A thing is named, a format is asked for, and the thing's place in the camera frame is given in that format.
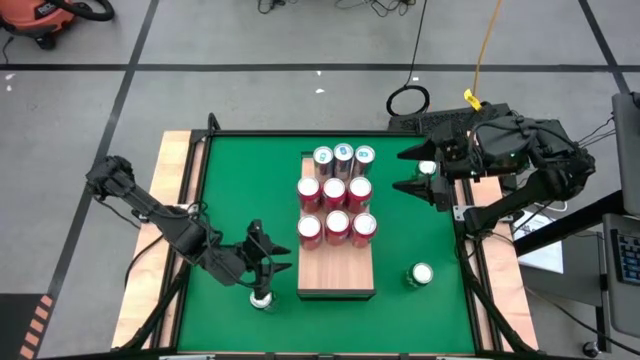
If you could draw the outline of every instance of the green table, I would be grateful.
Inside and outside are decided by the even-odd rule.
[[[179,351],[474,352],[451,215],[391,187],[409,178],[416,165],[396,154],[420,138],[383,132],[226,133],[210,140],[203,162],[206,176],[200,194],[209,205],[212,225],[229,243],[243,240],[249,222],[262,219],[274,243],[292,249],[291,255],[277,260],[293,267],[274,277],[272,289],[279,297],[275,313],[253,309],[250,290],[223,287],[194,268],[182,304]],[[295,194],[301,157],[340,142],[354,148],[366,144],[376,151],[369,178],[374,188],[371,213],[379,226],[372,244],[377,294],[366,302],[302,301],[296,295]],[[434,280],[411,291],[402,278],[417,261],[432,266]]]

